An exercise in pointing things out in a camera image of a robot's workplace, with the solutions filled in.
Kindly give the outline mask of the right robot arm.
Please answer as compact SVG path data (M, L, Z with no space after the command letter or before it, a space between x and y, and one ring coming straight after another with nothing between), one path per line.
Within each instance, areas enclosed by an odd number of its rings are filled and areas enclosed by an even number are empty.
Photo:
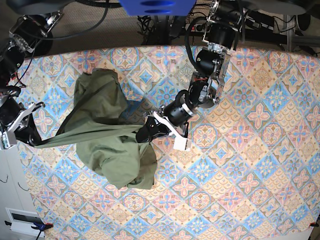
M25 84L18 74L26 57L49 51L52 29L62 18L62 10L24 15L9 30L9 37L0 43L0 148L7 150L19 141L37 146L42 139L36 129L33 112L45 107L44 102L24 106L15 99Z

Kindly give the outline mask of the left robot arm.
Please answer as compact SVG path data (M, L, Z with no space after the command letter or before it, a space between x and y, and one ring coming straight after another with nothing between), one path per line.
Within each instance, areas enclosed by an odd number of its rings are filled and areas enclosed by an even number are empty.
M194 18L186 29L184 43L190 63L195 68L188 89L178 92L173 102L147 114L146 122L136 133L138 143L175 136L178 143L187 142L189 119L197 108L209 109L217 105L225 86L225 75L239 36L245 36L242 1L214 0L207 16ZM190 34L198 22L204 23L202 42L206 44L197 56L193 55Z

